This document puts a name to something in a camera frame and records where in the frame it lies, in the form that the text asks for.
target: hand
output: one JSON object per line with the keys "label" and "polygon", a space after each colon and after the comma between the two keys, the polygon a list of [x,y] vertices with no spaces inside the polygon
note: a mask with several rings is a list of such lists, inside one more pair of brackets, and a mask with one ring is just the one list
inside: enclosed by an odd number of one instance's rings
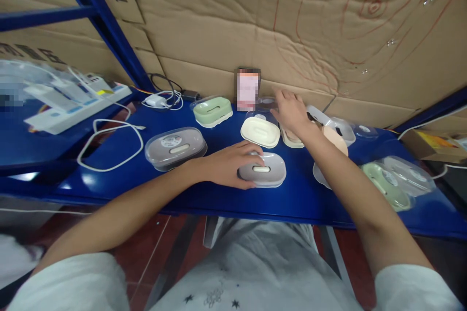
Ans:
{"label": "hand", "polygon": [[256,184],[253,181],[238,178],[238,168],[254,163],[265,166],[264,160],[259,155],[251,155],[250,152],[263,155],[260,146],[245,140],[207,157],[193,159],[193,161],[196,161],[195,169],[204,181],[247,190],[255,188]]}
{"label": "hand", "polygon": [[300,137],[301,130],[315,125],[308,119],[301,96],[279,89],[275,91],[275,95],[279,111],[271,109],[271,113],[285,129]]}

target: red drawing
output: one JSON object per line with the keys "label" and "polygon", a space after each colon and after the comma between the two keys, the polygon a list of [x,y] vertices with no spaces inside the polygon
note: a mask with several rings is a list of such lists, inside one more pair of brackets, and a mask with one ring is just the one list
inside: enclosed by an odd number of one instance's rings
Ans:
{"label": "red drawing", "polygon": [[[280,3],[280,0],[277,0],[276,2],[276,9],[275,9],[275,15],[274,15],[274,25],[273,25],[273,32],[274,32],[274,42],[275,42],[275,45],[276,45],[276,48],[281,56],[281,58],[284,60],[284,62],[290,67],[292,68],[294,71],[296,71],[301,77],[303,77],[304,79],[306,80],[310,80],[310,81],[313,81],[317,84],[320,84],[320,85],[323,85],[323,86],[326,86],[327,88],[329,88],[331,91],[335,92],[336,95],[343,95],[341,93],[338,92],[338,89],[339,89],[339,84],[340,83],[357,83],[357,84],[360,84],[361,82],[357,82],[357,81],[339,81],[337,79],[337,76],[334,72],[332,72],[330,70],[329,67],[325,66],[323,63],[321,63],[320,61],[318,61],[317,59],[315,59],[314,55],[309,51],[308,47],[303,43],[302,41],[302,38],[300,36],[300,31],[299,31],[299,27],[298,27],[298,24],[299,24],[299,19],[300,19],[300,14],[301,14],[301,10],[302,10],[302,5],[303,5],[303,1],[304,0],[301,0],[300,2],[300,6],[299,6],[299,9],[298,9],[298,12],[297,12],[297,19],[296,19],[296,25],[295,25],[295,32],[296,32],[296,35],[299,39],[299,42],[300,44],[302,45],[304,51],[306,52],[306,54],[310,57],[310,60],[311,62],[320,69],[320,71],[323,73],[323,75],[327,76],[328,79],[332,79],[336,82],[336,85],[337,85],[337,89],[333,88],[332,86],[330,86],[329,84],[326,84],[326,83],[323,83],[323,82],[319,82],[319,81],[315,81],[313,79],[311,79],[310,77],[307,77],[305,76],[304,74],[302,74],[298,69],[297,67],[295,67],[292,63],[290,63],[286,57],[283,55],[283,53],[281,52],[281,50],[279,49],[279,46],[277,44],[277,37],[276,37],[276,22],[277,22],[277,15],[278,15],[278,9],[279,9],[279,3]],[[352,0],[347,0],[344,8],[343,8],[343,12],[342,12],[342,17],[341,17],[341,22],[340,22],[340,32],[341,32],[341,38],[342,39],[346,39],[346,40],[355,40],[355,39],[359,39],[359,38],[362,38],[366,35],[368,35],[369,33],[372,33],[374,32],[375,30],[385,26],[397,13],[399,13],[403,8],[405,8],[412,0],[407,0],[404,4],[402,4],[399,8],[392,8],[390,9],[389,8],[389,5],[388,5],[388,2],[389,0],[364,0],[363,1],[363,4],[361,5],[359,11],[357,11],[358,13],[358,16],[359,18],[361,19],[362,22],[367,22],[367,23],[376,23],[375,25],[373,25],[371,27],[371,29],[367,30],[366,32],[364,33],[359,33],[359,35],[348,35],[347,37],[344,36],[343,34],[345,33],[345,14],[346,12],[348,11],[348,8],[349,8],[349,3],[353,3]],[[435,23],[433,24],[433,26],[431,27],[431,29],[427,32],[427,34],[422,38],[422,40],[414,47],[414,49],[401,61],[404,62],[420,45],[421,43],[425,40],[425,38],[430,34],[430,32],[432,31],[432,29],[435,27],[435,25],[437,24],[437,22],[439,21],[439,19],[441,18],[441,16],[443,15],[444,11],[446,10],[446,8],[449,6],[449,4],[451,3],[452,0],[449,0],[448,3],[446,4],[445,8],[443,9],[443,11],[440,13],[438,19],[435,21]],[[322,11],[321,11],[321,18],[320,18],[320,22],[321,22],[321,32],[324,36],[326,36],[326,34],[324,33],[323,31],[323,9],[324,9],[324,4],[322,6]],[[382,18],[382,16],[385,15],[385,21],[382,22],[381,20],[378,20],[376,21],[377,19],[380,19]],[[399,27],[393,32],[392,35],[395,35],[396,33],[399,32],[399,30],[402,28],[402,26],[404,25],[404,23],[406,22],[406,20],[409,18],[410,16],[410,13],[407,14],[405,16],[405,18],[403,19],[402,23],[399,25]],[[375,72],[375,73],[372,73],[372,79],[369,79],[367,80],[366,82],[370,81],[370,80],[374,80],[375,76],[377,74],[379,74],[379,72],[381,72],[384,67],[386,67],[386,65],[391,61],[391,59],[393,58],[395,52],[399,49],[400,45],[402,44],[402,42],[404,42],[404,39],[405,37],[407,36],[407,34],[411,31],[411,28],[408,29],[408,31],[402,36],[402,38],[400,40],[398,40],[398,43],[397,43],[397,46],[393,49],[393,52],[391,53],[390,57],[386,60],[386,62],[381,66],[381,68]],[[343,57],[341,54],[335,52],[333,50],[332,47],[330,47],[331,51],[336,54],[336,55],[339,55],[342,59],[344,59],[345,61],[347,61],[348,63],[351,63],[351,64],[363,64],[365,63],[368,59],[374,57],[376,54],[378,54],[384,47],[386,47],[386,43],[384,43],[378,50],[376,50],[376,52],[374,52],[370,57],[367,57],[365,60],[361,61],[361,62],[351,62],[350,60],[347,60],[345,57]],[[387,74],[385,74],[384,76],[378,78],[378,80],[384,78],[385,76],[387,76],[388,74],[390,74],[392,71],[388,72]]]}

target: person's left hand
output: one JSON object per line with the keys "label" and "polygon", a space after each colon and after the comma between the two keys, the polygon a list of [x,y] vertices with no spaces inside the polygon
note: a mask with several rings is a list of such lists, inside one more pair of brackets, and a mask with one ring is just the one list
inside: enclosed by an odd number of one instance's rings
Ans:
{"label": "person's left hand", "polygon": [[238,168],[244,165],[257,163],[264,166],[264,160],[259,155],[252,155],[250,152],[263,155],[260,146],[245,140],[209,156],[193,159],[194,171],[199,173],[203,181],[242,190],[254,188],[256,184],[253,181],[245,181],[237,176]]}

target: shirt sleeve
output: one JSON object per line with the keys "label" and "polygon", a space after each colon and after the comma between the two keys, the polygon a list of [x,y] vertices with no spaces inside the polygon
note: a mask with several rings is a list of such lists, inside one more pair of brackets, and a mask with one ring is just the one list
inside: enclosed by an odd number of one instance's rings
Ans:
{"label": "shirt sleeve", "polygon": [[436,271],[416,265],[393,265],[375,278],[374,311],[460,311],[462,304]]}
{"label": "shirt sleeve", "polygon": [[112,255],[59,261],[22,285],[8,311],[128,311],[125,274]]}

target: green soap dish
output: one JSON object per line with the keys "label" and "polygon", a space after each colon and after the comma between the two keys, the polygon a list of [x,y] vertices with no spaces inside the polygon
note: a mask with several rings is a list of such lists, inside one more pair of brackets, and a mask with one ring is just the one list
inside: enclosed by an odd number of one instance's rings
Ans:
{"label": "green soap dish", "polygon": [[397,181],[394,174],[379,164],[372,162],[361,167],[365,175],[384,194],[395,211],[409,210],[415,205],[415,200],[408,195]]}
{"label": "green soap dish", "polygon": [[195,119],[205,128],[213,128],[230,118],[234,112],[229,100],[221,96],[210,96],[190,104]]}

